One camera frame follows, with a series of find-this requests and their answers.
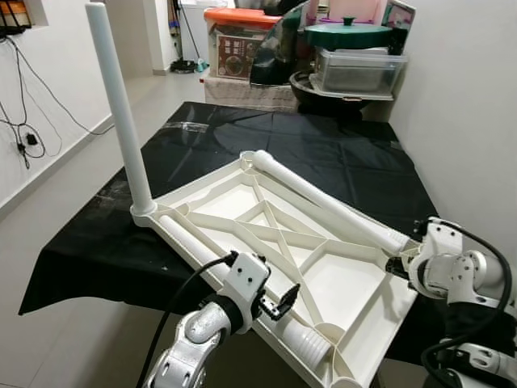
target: orange lid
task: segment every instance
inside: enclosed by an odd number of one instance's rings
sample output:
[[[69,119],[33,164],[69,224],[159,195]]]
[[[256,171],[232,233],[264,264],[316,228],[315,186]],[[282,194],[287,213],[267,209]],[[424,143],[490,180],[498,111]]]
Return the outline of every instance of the orange lid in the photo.
[[[11,6],[13,13],[15,13],[15,14],[24,14],[27,12],[23,2],[9,2],[9,5]],[[9,15],[11,13],[11,11],[9,11],[9,7],[7,6],[6,2],[0,2],[0,8],[2,9],[2,13],[4,15]]]
[[[267,16],[263,10],[247,10],[245,8],[208,8],[204,18],[218,24],[249,24],[261,28],[272,28],[281,16]]]

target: green lid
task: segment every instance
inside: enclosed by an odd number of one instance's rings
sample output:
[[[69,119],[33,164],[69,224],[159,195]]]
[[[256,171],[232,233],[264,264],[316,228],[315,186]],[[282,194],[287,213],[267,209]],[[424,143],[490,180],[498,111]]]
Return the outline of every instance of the green lid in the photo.
[[[317,24],[305,28],[305,39],[311,46],[336,49],[369,49],[386,47],[392,29],[384,26],[353,25],[341,23]]]

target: vertical white pole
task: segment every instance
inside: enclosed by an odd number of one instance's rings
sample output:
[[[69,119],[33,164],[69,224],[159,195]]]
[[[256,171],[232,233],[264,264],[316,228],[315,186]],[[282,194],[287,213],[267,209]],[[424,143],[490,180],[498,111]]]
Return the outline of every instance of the vertical white pole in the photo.
[[[90,22],[91,35],[99,59],[107,100],[115,119],[116,134],[128,176],[133,206],[132,214],[142,216],[152,213],[157,205],[151,197],[144,161],[140,152],[137,129],[132,119],[128,95],[116,56],[115,42],[111,34],[110,22],[104,4],[100,2],[86,4],[86,13]]]

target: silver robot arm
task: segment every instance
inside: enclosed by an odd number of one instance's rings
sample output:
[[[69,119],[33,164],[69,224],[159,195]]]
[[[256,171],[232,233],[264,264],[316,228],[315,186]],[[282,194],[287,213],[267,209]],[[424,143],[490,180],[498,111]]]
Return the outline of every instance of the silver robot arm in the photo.
[[[517,386],[512,276],[511,294],[494,318],[508,282],[508,268],[480,251],[463,251],[460,230],[456,224],[431,217],[421,230],[423,241],[416,254],[389,260],[386,270],[405,277],[423,296],[447,301],[446,337],[441,343],[454,345],[435,353],[441,386]],[[485,319],[492,320],[480,330]],[[461,336],[465,341],[453,341]]]
[[[263,256],[237,256],[222,289],[208,297],[201,310],[185,315],[176,327],[171,348],[152,369],[145,388],[197,388],[203,384],[204,366],[216,348],[233,333],[244,334],[264,312],[281,319],[294,305],[299,285],[275,304],[265,294],[271,270]]]

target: white pipe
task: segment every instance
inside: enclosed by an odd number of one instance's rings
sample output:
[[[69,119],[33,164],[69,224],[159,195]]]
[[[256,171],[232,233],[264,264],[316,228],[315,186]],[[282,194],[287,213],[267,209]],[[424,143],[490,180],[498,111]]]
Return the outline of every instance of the white pipe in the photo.
[[[86,13],[131,189],[133,201],[131,212],[135,216],[150,214],[156,210],[157,205],[151,197],[137,129],[132,119],[106,7],[100,2],[87,3]]]
[[[208,249],[171,217],[161,216],[159,222],[167,233],[187,249],[200,265],[219,259],[214,251]],[[222,283],[228,275],[229,268],[225,265],[216,265],[209,271]],[[284,316],[279,322],[273,322],[268,317],[261,318],[261,320],[312,371],[316,370],[330,349],[329,342],[317,331],[312,327],[302,325],[290,315]]]
[[[255,167],[277,178],[289,188],[299,192],[321,208],[328,209],[333,214],[350,222],[355,228],[364,233],[372,243],[390,253],[397,254],[409,242],[410,238],[396,230],[383,227],[347,207],[337,200],[314,187],[311,183],[295,174],[287,167],[278,163],[268,152],[259,150],[251,156]]]

